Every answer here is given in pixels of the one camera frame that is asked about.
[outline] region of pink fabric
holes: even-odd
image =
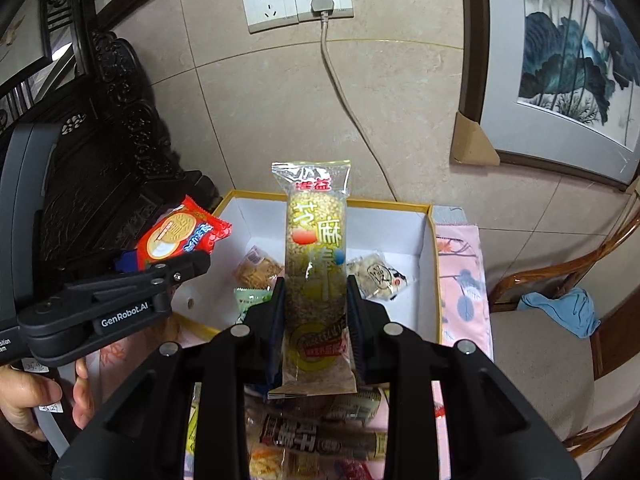
[[[178,342],[183,348],[204,343],[179,324],[176,325],[174,329],[176,333],[169,337],[166,337],[166,334],[158,333],[153,328],[148,328],[87,356],[90,381],[99,385],[97,392],[93,390],[94,400],[98,400],[97,405],[107,400],[129,374],[140,366],[149,354],[165,340]]]
[[[494,346],[489,325],[484,265],[480,236],[475,225],[436,225],[442,344],[453,346],[459,339],[470,339],[489,358]],[[433,385],[433,400],[442,404],[440,384]],[[440,455],[440,478],[451,477],[446,416],[436,421]]]

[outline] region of chair seat cushion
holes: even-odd
[[[594,381],[589,339],[539,309],[491,314],[494,361],[560,440],[588,425]]]

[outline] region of tiled wall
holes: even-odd
[[[462,206],[481,228],[489,286],[599,245],[626,196],[526,168],[450,165],[462,0],[353,1],[355,18],[330,22],[329,50],[401,200]],[[318,22],[249,35],[242,0],[152,0],[115,31],[135,47],[183,167],[221,192],[277,190],[273,160],[349,158],[355,196],[390,198],[322,65]]]

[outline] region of red snack package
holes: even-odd
[[[215,242],[230,234],[231,224],[210,215],[187,196],[140,238],[136,247],[138,269],[195,250],[211,254]]]
[[[342,469],[347,480],[373,480],[367,466],[356,460],[337,460],[337,466]]]

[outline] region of gray cable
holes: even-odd
[[[366,146],[369,149],[371,155],[373,156],[373,158],[375,159],[376,163],[378,164],[378,167],[380,168],[380,171],[382,171],[382,175],[385,177],[386,184],[389,186],[389,191],[393,195],[394,200],[396,202],[398,202],[398,194],[396,193],[396,188],[391,183],[391,179],[389,178],[389,176],[388,176],[388,174],[387,174],[387,172],[385,170],[385,167],[382,165],[382,162],[380,161],[380,158],[379,158],[378,154],[376,153],[376,150],[371,145],[371,141],[369,140],[369,136],[365,132],[364,127],[362,126],[362,124],[360,124],[360,121],[356,117],[356,114],[351,109],[351,106],[349,105],[349,102],[347,101],[347,97],[344,95],[344,91],[342,90],[342,86],[340,86],[340,81],[338,80],[338,75],[337,75],[337,73],[335,73],[334,66],[331,63],[331,58],[329,57],[329,51],[327,50],[327,47],[326,47],[326,34],[327,34],[327,30],[329,28],[329,16],[328,16],[327,12],[323,12],[322,13],[321,20],[322,20],[322,34],[320,36],[320,51],[322,53],[322,59],[324,59],[324,63],[326,64],[327,70],[329,71],[329,77],[331,78],[331,81],[334,83],[335,91],[337,92],[338,97],[340,98],[340,103],[342,104],[342,107],[347,112],[347,115],[351,119],[351,122],[353,122],[353,124],[356,127],[358,133],[362,137],[362,140],[364,140],[364,143],[366,144]]]

